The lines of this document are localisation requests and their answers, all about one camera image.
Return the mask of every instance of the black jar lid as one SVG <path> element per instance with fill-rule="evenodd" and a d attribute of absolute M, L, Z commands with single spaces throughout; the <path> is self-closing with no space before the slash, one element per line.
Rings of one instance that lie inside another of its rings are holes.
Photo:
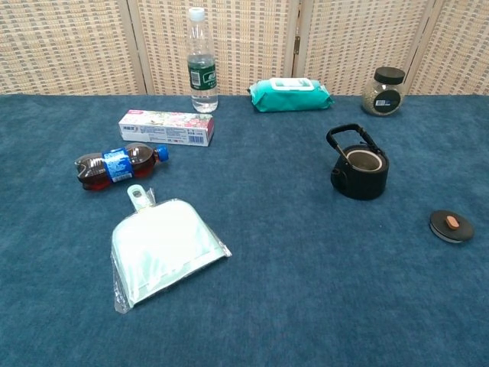
<path fill-rule="evenodd" d="M 396 67 L 378 67 L 375 70 L 374 79 L 379 83 L 395 86 L 401 84 L 405 76 L 406 73 Z"/>

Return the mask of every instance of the brown liquid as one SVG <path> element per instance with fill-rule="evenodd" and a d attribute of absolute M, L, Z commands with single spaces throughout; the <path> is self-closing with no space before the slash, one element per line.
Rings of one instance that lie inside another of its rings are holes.
<path fill-rule="evenodd" d="M 158 161 L 156 151 L 149 147 L 136 147 L 129 148 L 128 154 L 134 177 L 146 177 L 153 172 L 154 164 Z M 112 184 L 101 154 L 88 154 L 79 159 L 78 180 L 85 190 L 102 190 Z"/>

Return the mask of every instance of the jar label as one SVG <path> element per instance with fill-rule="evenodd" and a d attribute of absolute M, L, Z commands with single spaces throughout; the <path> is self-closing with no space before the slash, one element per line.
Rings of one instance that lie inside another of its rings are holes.
<path fill-rule="evenodd" d="M 400 94 L 396 90 L 380 92 L 374 99 L 374 108 L 380 113 L 388 113 L 399 107 Z"/>
<path fill-rule="evenodd" d="M 190 87 L 195 90 L 209 90 L 217 86 L 215 78 L 215 64 L 202 66 L 197 63 L 188 63 Z"/>
<path fill-rule="evenodd" d="M 134 176 L 129 154 L 125 148 L 105 151 L 102 153 L 102 159 L 105 172 L 112 182 L 119 182 Z"/>

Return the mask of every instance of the cardboard box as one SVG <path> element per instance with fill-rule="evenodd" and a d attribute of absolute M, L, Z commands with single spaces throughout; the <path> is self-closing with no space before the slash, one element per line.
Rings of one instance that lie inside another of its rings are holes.
<path fill-rule="evenodd" d="M 214 133 L 212 115 L 130 109 L 119 121 L 127 141 L 198 145 L 207 147 Z"/>

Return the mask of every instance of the green label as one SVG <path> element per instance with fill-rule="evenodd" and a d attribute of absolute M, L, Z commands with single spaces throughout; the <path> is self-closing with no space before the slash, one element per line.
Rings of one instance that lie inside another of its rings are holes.
<path fill-rule="evenodd" d="M 189 64 L 190 86 L 196 90 L 208 90 L 217 85 L 215 64 L 210 67 L 199 67 Z"/>

